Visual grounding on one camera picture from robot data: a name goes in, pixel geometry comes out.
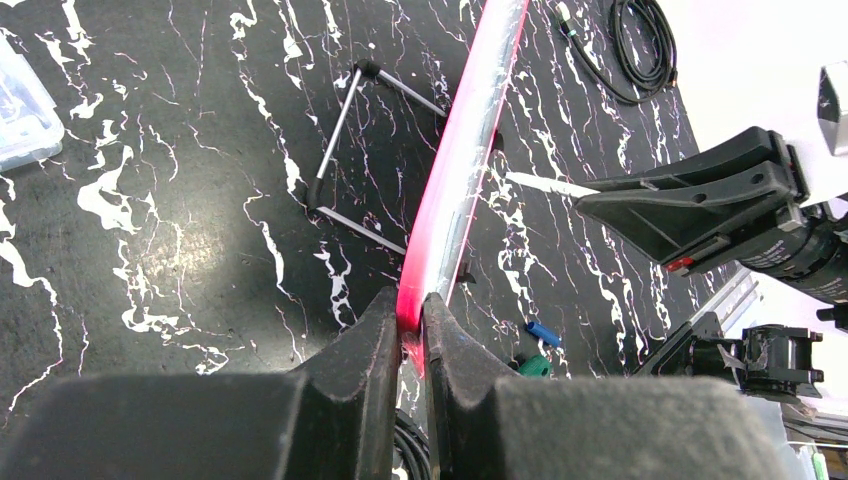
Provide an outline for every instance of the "blue marker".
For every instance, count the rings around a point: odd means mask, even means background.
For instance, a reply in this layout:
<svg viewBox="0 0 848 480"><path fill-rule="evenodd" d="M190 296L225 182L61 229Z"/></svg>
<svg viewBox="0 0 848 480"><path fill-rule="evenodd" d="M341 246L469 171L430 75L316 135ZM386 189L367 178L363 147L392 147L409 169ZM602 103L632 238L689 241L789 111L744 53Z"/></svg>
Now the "blue marker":
<svg viewBox="0 0 848 480"><path fill-rule="evenodd" d="M548 345L554 348L559 348L559 337L554 332L548 330L541 324L538 324L536 322L529 322L527 324L527 331L530 332L531 335L535 335L541 338Z"/></svg>

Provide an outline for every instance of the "black marble table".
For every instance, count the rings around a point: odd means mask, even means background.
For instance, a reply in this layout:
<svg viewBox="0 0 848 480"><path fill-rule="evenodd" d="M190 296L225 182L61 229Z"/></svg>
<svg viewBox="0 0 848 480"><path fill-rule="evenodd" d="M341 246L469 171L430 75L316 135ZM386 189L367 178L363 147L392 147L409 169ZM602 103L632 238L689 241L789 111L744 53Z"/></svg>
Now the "black marble table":
<svg viewBox="0 0 848 480"><path fill-rule="evenodd" d="M572 11L611 66L601 3ZM67 131L60 155L0 178L0 445L59 378L285 371L354 323L402 261L302 202L352 63L373 58L449 107L482 4L4 0L2 32ZM558 378L627 374L732 272L670 276L569 200L504 179L580 182L697 151L676 90L617 105L575 64L551 8L531 2L506 148L470 236L477 283L451 308L504 361L541 351ZM365 84L325 202L405 244L439 128ZM526 321L562 348L539 346ZM423 398L405 365L398 405L420 421Z"/></svg>

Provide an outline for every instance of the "white wall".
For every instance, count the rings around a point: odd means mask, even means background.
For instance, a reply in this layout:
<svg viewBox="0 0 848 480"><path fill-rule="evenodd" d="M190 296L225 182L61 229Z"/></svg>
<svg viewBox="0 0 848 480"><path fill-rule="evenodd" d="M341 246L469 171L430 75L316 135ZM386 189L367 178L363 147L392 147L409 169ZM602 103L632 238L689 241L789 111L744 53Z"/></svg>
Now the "white wall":
<svg viewBox="0 0 848 480"><path fill-rule="evenodd" d="M811 201L848 191L848 158L830 156L816 119L819 71L848 60L846 0L660 0L675 34L678 83L695 139L706 150L752 125L798 148ZM823 304L769 278L747 323L825 334L813 366L825 371L821 410L848 414L848 334L822 324Z"/></svg>

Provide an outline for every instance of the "clear plastic container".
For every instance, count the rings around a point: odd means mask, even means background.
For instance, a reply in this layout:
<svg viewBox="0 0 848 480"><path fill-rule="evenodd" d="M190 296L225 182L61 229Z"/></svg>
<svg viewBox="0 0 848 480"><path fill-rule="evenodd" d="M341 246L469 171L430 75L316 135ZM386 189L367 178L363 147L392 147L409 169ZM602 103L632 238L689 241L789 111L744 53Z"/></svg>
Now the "clear plastic container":
<svg viewBox="0 0 848 480"><path fill-rule="evenodd" d="M23 55L0 38L0 172L62 151L65 127L55 108Z"/></svg>

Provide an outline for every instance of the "coiled black cable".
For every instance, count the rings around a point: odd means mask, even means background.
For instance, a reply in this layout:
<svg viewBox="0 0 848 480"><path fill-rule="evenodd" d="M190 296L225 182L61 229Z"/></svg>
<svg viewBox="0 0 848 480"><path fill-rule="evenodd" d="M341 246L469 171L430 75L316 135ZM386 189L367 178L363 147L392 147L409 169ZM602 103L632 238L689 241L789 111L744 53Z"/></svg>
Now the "coiled black cable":
<svg viewBox="0 0 848 480"><path fill-rule="evenodd" d="M395 446L412 480L430 478L430 449L427 439L406 413L397 410L395 417Z"/></svg>
<svg viewBox="0 0 848 480"><path fill-rule="evenodd" d="M571 18L568 7L564 3L559 3L556 11L563 34L574 43L574 47L579 57L583 60L584 66L594 74L598 81L619 102L628 105L638 105L650 101L662 93L665 87L676 85L677 43L674 41L674 35L671 32L668 20L665 18L665 14L656 0L614 0L610 8L609 28L615 57L619 65L621 65L624 76L631 84L637 87L638 96L616 88L612 84L612 81L607 79L598 67L595 66L592 59L589 58L589 54L586 53L585 45L578 33L579 26ZM639 68L636 58L632 54L632 42L626 40L627 32L624 29L624 15L627 11L632 12L634 16L641 17L647 28L646 34L651 39L656 52L656 57L650 69L643 70Z"/></svg>

